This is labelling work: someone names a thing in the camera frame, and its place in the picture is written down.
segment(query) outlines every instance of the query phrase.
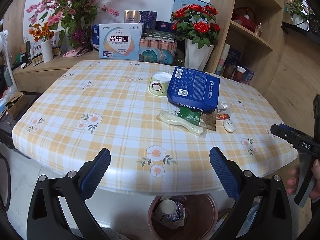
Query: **white fan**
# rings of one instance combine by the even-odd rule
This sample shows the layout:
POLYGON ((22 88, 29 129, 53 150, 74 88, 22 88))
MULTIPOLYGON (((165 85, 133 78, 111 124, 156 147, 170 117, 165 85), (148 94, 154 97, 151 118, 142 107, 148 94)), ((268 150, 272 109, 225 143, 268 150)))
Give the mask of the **white fan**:
POLYGON ((12 74, 11 65, 10 65, 9 56, 8 56, 8 42, 7 42, 8 35, 9 35, 8 31, 0 32, 0 52, 3 51, 4 60, 7 64, 12 83, 17 88, 16 82, 12 74))

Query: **luckin coffee box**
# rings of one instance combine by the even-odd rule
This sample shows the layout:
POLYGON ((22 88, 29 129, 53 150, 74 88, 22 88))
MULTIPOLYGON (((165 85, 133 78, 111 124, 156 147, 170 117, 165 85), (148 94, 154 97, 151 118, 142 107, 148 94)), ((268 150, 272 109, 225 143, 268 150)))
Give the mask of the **luckin coffee box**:
POLYGON ((176 67, 167 92, 168 101, 200 112, 213 112, 218 106, 219 86, 219 78, 176 67))
POLYGON ((139 60, 142 31, 143 24, 140 23, 100 24, 100 58, 139 60))

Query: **white vase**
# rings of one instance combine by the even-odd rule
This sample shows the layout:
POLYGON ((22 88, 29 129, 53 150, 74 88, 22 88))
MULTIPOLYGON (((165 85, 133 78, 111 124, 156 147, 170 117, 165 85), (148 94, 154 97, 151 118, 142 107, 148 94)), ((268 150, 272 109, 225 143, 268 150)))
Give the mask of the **white vase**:
POLYGON ((302 17, 298 14, 294 14, 292 17, 291 17, 292 21, 293 21, 293 25, 297 25, 297 27, 299 28, 302 28, 304 30, 308 30, 308 26, 309 26, 309 23, 308 22, 304 22, 304 20, 302 19, 302 17))
POLYGON ((204 45, 198 49, 198 44, 192 44, 192 40, 186 40, 186 53, 184 58, 184 66, 186 68, 197 69, 203 71, 205 64, 211 55, 214 45, 208 47, 204 45))
POLYGON ((42 55, 44 63, 47 63, 53 60, 52 47, 51 47, 51 39, 46 40, 41 43, 42 55))

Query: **plaid tablecloth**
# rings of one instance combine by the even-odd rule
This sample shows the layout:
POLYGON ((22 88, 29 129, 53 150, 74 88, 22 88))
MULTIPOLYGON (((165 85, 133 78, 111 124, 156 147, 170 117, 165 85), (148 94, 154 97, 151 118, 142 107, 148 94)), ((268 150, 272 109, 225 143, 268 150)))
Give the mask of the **plaid tablecloth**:
POLYGON ((15 147, 56 172, 78 170, 102 148, 111 164, 100 187, 124 193, 183 194, 222 189, 209 162, 218 146, 243 170, 264 176, 297 152, 270 133, 282 122, 254 88, 221 78, 219 100, 232 103, 234 133, 217 121, 205 138, 158 121, 175 111, 148 85, 155 71, 173 67, 130 61, 82 61, 60 77, 13 129, 15 147))

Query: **barcode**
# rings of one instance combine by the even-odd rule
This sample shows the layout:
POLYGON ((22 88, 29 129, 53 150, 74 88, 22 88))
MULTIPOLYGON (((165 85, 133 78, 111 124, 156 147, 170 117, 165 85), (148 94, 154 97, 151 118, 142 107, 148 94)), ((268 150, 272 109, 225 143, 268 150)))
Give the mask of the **barcode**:
POLYGON ((175 74, 175 77, 176 77, 176 78, 181 78, 182 72, 183 72, 183 70, 180 69, 180 68, 178 68, 178 69, 177 69, 177 72, 176 72, 176 74, 175 74))
POLYGON ((188 96, 188 92, 188 90, 179 89, 178 95, 186 97, 188 96))

